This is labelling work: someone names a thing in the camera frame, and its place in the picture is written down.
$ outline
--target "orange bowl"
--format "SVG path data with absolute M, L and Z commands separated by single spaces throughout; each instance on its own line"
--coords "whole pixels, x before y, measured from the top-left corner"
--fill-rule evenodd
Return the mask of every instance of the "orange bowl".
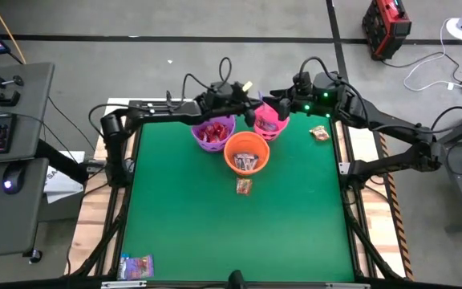
M 234 155 L 252 153 L 258 156 L 256 169 L 245 171 L 237 168 Z M 225 143 L 224 159 L 228 166 L 241 176 L 250 176 L 263 169 L 269 162 L 270 148 L 266 141 L 254 132 L 239 132 L 232 135 Z

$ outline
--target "green table surface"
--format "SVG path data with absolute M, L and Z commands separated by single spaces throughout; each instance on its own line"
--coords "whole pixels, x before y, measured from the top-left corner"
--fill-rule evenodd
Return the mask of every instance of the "green table surface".
M 352 281 L 333 144 L 309 134 L 320 124 L 329 132 L 326 118 L 291 116 L 249 196 L 190 127 L 145 125 L 122 253 L 152 254 L 153 280 L 225 281 L 239 269 L 247 281 Z

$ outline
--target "concrete floor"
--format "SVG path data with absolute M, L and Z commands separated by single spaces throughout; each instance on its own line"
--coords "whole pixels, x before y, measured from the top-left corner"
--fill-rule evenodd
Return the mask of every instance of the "concrete floor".
M 359 24 L 368 3 L 334 1 L 342 38 L 362 38 Z M 438 39 L 441 23 L 457 16 L 454 3 L 405 0 L 413 20 L 409 38 Z M 0 0 L 0 12 L 10 29 L 22 35 L 332 37 L 325 0 Z M 19 45 L 29 63 L 56 64 L 51 98 L 93 144 L 96 132 L 87 122 L 90 108 L 106 103 L 109 97 L 163 97 L 166 89 L 178 94 L 188 71 L 205 82 L 213 81 L 223 56 L 233 61 L 232 79 L 251 80 L 255 88 L 264 91 L 290 85 L 291 76 L 308 56 L 320 56 L 330 69 L 336 69 L 332 44 L 21 41 Z M 447 49 L 460 63 L 458 76 L 462 78 L 462 46 Z M 403 46 L 393 63 L 409 63 L 439 50 L 439 46 Z M 394 69 L 372 62 L 365 46 L 344 44 L 343 52 L 351 83 L 386 113 L 430 125 L 444 109 L 462 105 L 462 93 L 444 86 L 418 93 L 406 90 L 402 79 L 411 68 Z M 13 63 L 10 57 L 0 56 L 0 65 Z M 312 65 L 308 69 L 317 71 Z M 452 69 L 446 59 L 429 63 L 415 74 L 412 83 L 419 86 L 450 80 Z M 201 88 L 189 84 L 188 95 L 198 92 Z M 96 113 L 94 119 L 101 116 L 102 112 Z M 451 113 L 443 125 L 460 117 Z M 69 149 L 91 154 L 85 140 L 51 107 L 45 120 L 60 139 L 69 140 Z M 60 149 L 51 137 L 48 140 Z M 388 144 L 393 153 L 407 147 L 396 140 L 388 140 Z M 462 234 L 444 232 L 452 220 L 450 212 L 461 207 L 444 172 L 399 172 L 395 184 L 416 279 L 462 285 Z M 44 250 L 44 259 L 28 266 L 27 260 L 17 255 L 0 257 L 0 282 L 60 276 L 73 229 L 72 221 L 41 225 L 37 243 Z

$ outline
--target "red power station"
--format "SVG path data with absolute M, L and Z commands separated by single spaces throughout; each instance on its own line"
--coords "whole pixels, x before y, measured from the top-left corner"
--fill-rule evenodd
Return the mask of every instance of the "red power station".
M 362 26 L 373 60 L 391 59 L 411 31 L 401 0 L 372 0 Z

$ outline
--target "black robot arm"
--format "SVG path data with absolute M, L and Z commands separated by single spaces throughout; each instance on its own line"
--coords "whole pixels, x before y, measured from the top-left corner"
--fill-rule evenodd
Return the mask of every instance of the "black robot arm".
M 337 72 L 328 72 L 320 59 L 313 59 L 324 67 L 324 72 L 317 74 L 313 82 L 310 74 L 303 71 L 306 61 L 293 77 L 292 87 L 271 91 L 271 96 L 263 97 L 263 101 L 278 112 L 280 120 L 290 113 L 304 112 L 308 116 L 330 117 L 352 128 L 368 128 L 411 144 L 405 153 L 377 161 L 347 164 L 344 170 L 347 184 L 363 185 L 373 175 L 403 169 L 427 172 L 441 166 L 440 148 L 429 128 L 381 112 Z
M 106 174 L 112 188 L 122 188 L 130 183 L 129 172 L 124 161 L 125 141 L 142 125 L 160 122 L 181 122 L 188 125 L 201 124 L 217 116 L 245 116 L 248 126 L 254 125 L 254 109 L 262 104 L 250 99 L 247 91 L 250 84 L 212 83 L 210 89 L 194 100 L 172 102 L 170 93 L 162 105 L 150 108 L 121 108 L 101 118 L 103 139 L 107 151 Z

